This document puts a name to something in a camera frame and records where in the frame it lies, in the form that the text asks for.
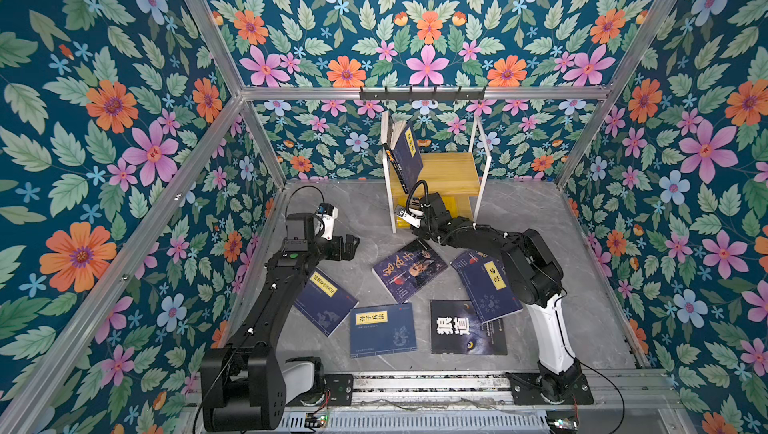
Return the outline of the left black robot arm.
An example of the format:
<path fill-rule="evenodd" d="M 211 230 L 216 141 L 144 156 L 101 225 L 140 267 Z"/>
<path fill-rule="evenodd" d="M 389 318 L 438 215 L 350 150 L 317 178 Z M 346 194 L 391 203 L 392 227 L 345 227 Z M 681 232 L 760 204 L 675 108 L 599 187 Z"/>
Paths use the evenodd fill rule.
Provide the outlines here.
<path fill-rule="evenodd" d="M 322 203 L 313 213 L 286 217 L 286 237 L 266 262 L 265 284 L 241 326 L 209 350 L 200 366 L 202 399 L 196 417 L 208 433 L 274 430 L 286 406 L 325 391 L 322 362 L 276 349 L 291 308 L 323 260 L 350 261 L 360 239 L 335 236 L 338 209 Z"/>

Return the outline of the navy book yellow label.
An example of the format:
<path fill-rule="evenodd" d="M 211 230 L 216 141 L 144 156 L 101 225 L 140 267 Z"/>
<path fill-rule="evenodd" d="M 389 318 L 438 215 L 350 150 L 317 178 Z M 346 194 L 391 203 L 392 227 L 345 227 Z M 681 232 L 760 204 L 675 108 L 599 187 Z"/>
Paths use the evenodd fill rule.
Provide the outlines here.
<path fill-rule="evenodd" d="M 397 160 L 401 165 L 403 175 L 409 187 L 408 194 L 410 194 L 419 181 L 423 169 L 423 160 L 412 124 L 405 121 L 398 122 L 391 134 L 389 145 L 394 150 Z"/>

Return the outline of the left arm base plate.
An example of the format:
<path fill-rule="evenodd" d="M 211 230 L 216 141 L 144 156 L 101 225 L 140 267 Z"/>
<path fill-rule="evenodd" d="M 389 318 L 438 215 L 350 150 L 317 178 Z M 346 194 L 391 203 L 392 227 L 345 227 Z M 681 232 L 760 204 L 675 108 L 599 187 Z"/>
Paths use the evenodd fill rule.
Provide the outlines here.
<path fill-rule="evenodd" d="M 352 374 L 326 374 L 316 384 L 317 399 L 311 403 L 315 408 L 348 407 L 352 405 L 354 391 Z"/>

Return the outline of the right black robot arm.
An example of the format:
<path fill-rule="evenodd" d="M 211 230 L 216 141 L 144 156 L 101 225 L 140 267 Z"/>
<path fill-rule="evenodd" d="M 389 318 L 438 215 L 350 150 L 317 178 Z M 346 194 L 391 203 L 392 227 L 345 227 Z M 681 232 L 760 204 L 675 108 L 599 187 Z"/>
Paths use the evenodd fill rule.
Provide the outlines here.
<path fill-rule="evenodd" d="M 394 213 L 410 225 L 412 233 L 442 246 L 475 250 L 503 266 L 503 278 L 525 305 L 538 343 L 538 389 L 543 399 L 560 404 L 572 397 L 582 378 L 564 322 L 563 269 L 541 234 L 528 229 L 504 231 L 453 217 L 441 196 L 429 193 L 411 210 L 396 207 Z"/>

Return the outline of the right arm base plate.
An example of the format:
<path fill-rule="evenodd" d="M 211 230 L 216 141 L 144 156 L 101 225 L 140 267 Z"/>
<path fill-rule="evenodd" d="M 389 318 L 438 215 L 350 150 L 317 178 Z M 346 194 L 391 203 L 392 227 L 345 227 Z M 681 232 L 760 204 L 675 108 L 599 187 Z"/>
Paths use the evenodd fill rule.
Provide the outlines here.
<path fill-rule="evenodd" d="M 505 372 L 515 405 L 575 406 L 594 405 L 595 399 L 585 375 L 581 374 L 569 387 L 558 387 L 555 394 L 547 394 L 539 373 Z"/>

